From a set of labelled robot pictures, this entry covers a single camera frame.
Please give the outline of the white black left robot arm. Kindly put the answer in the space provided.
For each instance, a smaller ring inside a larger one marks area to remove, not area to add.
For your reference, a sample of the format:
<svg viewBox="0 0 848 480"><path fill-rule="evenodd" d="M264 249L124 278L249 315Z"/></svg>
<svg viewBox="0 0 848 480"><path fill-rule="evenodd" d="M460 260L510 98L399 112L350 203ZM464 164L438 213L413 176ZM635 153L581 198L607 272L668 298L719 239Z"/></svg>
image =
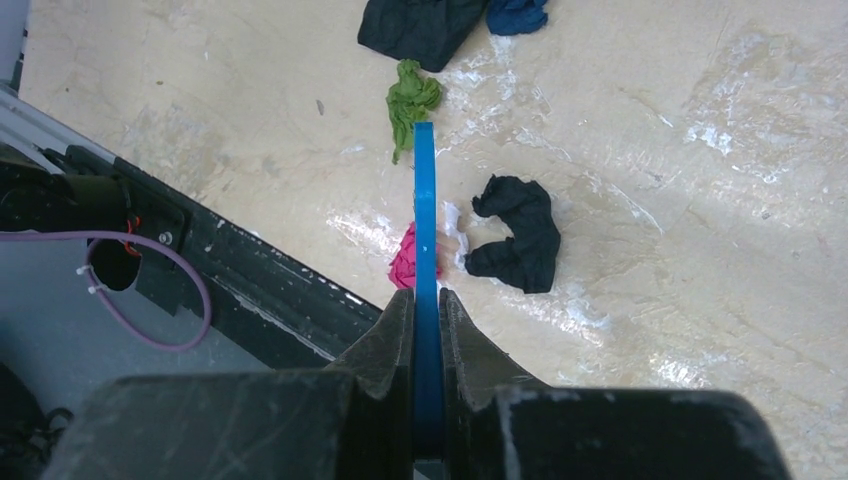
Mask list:
<svg viewBox="0 0 848 480"><path fill-rule="evenodd" d="M1 146L1 230L42 233L122 231L127 188L114 176L51 173L14 147Z"/></svg>

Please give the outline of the blue hand brush black bristles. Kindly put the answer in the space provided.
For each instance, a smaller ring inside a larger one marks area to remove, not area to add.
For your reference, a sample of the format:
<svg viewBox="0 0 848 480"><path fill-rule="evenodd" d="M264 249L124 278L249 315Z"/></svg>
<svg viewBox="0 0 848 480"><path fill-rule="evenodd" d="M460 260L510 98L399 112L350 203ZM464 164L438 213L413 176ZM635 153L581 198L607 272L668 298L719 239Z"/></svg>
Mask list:
<svg viewBox="0 0 848 480"><path fill-rule="evenodd" d="M413 455L440 459L445 400L437 281L436 167L433 124L414 125L415 319Z"/></svg>

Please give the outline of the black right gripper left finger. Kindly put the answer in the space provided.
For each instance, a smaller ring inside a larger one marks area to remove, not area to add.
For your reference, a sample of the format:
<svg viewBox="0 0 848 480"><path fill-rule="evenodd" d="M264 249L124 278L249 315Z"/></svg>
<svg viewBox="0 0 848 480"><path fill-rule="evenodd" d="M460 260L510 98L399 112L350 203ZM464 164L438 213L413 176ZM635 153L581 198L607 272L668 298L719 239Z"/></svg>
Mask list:
<svg viewBox="0 0 848 480"><path fill-rule="evenodd" d="M348 388L337 479L412 477L414 292L398 290L376 323L328 368Z"/></svg>

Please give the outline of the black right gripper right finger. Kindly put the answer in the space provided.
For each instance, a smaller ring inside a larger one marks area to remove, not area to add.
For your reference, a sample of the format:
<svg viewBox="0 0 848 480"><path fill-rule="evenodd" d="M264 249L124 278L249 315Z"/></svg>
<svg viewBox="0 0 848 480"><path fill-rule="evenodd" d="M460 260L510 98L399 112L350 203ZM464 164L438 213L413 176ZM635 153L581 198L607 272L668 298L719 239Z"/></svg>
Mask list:
<svg viewBox="0 0 848 480"><path fill-rule="evenodd" d="M501 387L520 391L546 383L515 362L472 321L457 293L439 293L445 397L443 458L449 479L519 479L511 402Z"/></svg>

